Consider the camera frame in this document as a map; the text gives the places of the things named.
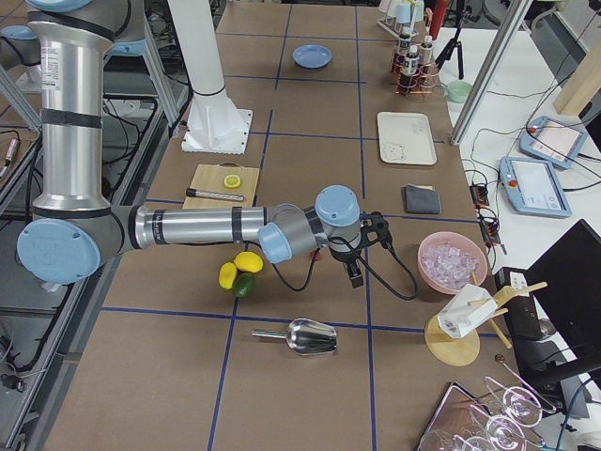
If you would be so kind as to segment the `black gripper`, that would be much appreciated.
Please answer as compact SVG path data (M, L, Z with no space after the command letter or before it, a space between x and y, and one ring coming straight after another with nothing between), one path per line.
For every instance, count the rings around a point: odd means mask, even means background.
M361 251L368 246L369 240L362 231L353 240L337 234L329 237L331 256L335 260L346 264L347 276L353 288L363 286L362 271L356 261Z

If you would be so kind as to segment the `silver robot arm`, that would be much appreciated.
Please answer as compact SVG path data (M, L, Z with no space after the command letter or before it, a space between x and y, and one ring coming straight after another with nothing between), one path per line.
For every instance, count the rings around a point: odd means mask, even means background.
M115 206L101 191L104 57L116 44L145 43L140 1L32 1L28 23L40 43L43 190L17 241L37 278L67 285L107 260L151 245L255 241L271 263L321 248L351 284L366 245L356 195L323 189L313 206L149 210Z

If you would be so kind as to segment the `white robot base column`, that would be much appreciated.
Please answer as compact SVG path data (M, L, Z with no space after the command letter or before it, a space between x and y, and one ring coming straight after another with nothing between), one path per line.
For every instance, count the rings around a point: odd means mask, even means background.
M182 149L241 155L253 112L228 97L209 2L175 0L168 6L193 91Z

